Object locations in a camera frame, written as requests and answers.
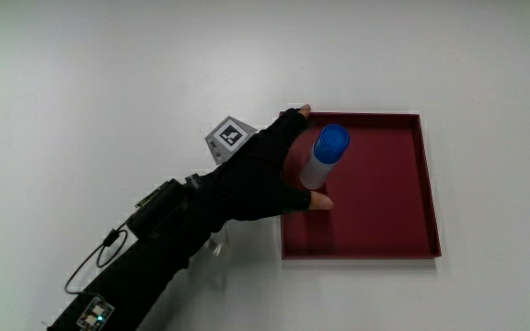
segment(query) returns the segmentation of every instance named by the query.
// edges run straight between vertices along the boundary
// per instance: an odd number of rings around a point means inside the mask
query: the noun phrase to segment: finger
[[[310,191],[302,191],[282,182],[282,213],[305,211],[311,203]]]
[[[314,191],[310,193],[312,194],[310,207],[308,207],[310,211],[328,211],[334,207],[334,203],[328,196]]]
[[[280,147],[285,148],[305,129],[306,119],[309,116],[309,105],[303,105],[300,109],[289,108],[263,133],[268,138],[276,140]]]
[[[302,116],[304,116],[305,119],[308,120],[308,118],[310,117],[310,111],[312,109],[310,108],[310,105],[308,104],[305,104],[303,105],[300,110],[298,111],[300,114],[302,114]]]

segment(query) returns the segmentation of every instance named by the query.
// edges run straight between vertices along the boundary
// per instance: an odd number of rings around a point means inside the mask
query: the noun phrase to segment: wire
[[[93,297],[99,297],[101,299],[101,301],[103,301],[103,306],[104,307],[106,306],[106,298],[104,298],[103,295],[101,295],[99,293],[95,293],[95,292],[89,292],[89,291],[69,291],[68,287],[69,287],[69,284],[71,283],[71,280],[73,280],[73,278],[76,276],[76,274],[79,272],[79,270],[81,270],[81,268],[87,263],[87,261],[92,256],[94,256],[97,253],[97,251],[99,251],[99,249],[101,249],[101,251],[99,252],[98,261],[96,263],[99,268],[103,268],[103,267],[107,266],[109,264],[109,262],[111,262],[114,259],[114,257],[116,257],[118,255],[118,253],[120,253],[121,249],[124,247],[124,244],[126,244],[126,239],[128,239],[128,231],[122,230],[121,228],[124,227],[124,225],[126,225],[126,223],[131,218],[132,218],[132,216],[129,217],[128,220],[126,220],[124,223],[122,223],[118,227],[117,230],[112,229],[111,232],[108,234],[108,237],[106,237],[106,239],[104,240],[104,242],[101,245],[99,245],[93,252],[91,252],[91,254],[89,254],[89,256],[85,259],[85,261],[83,261],[83,263],[81,263],[79,268],[77,268],[77,270],[75,270],[75,272],[73,273],[71,278],[69,278],[69,280],[64,285],[64,291],[67,294],[75,294],[75,295],[85,294],[85,295],[91,295]],[[120,236],[121,233],[125,233],[125,236],[124,236],[124,239],[122,240],[122,242],[120,244],[120,247],[118,247],[118,250],[116,250],[116,253],[114,253],[113,256],[111,256],[105,263],[100,265],[99,264],[99,260],[101,258],[101,254],[103,253],[103,250],[106,247],[111,246],[116,241],[116,239]]]

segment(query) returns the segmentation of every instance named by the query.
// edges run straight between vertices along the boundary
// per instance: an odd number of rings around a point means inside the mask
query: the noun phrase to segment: black sleeve
[[[139,239],[104,269],[84,291],[99,293],[115,310],[103,331],[135,330],[175,274],[189,265],[189,259],[226,221],[224,211],[213,205],[213,180],[190,197],[185,223],[172,242]],[[92,297],[78,295],[48,330],[80,330],[76,324]]]

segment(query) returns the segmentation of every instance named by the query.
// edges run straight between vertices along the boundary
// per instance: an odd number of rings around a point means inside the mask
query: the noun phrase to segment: hand
[[[283,162],[305,129],[310,106],[287,109],[266,130],[253,135],[227,162],[206,175],[227,219],[257,220],[292,211],[330,210],[324,194],[292,188],[282,181]]]

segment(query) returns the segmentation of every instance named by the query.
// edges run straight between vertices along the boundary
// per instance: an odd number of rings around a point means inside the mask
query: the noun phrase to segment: bottle
[[[308,189],[322,188],[328,175],[349,146],[349,142],[349,133],[339,124],[329,124],[324,127],[300,173],[302,185]]]

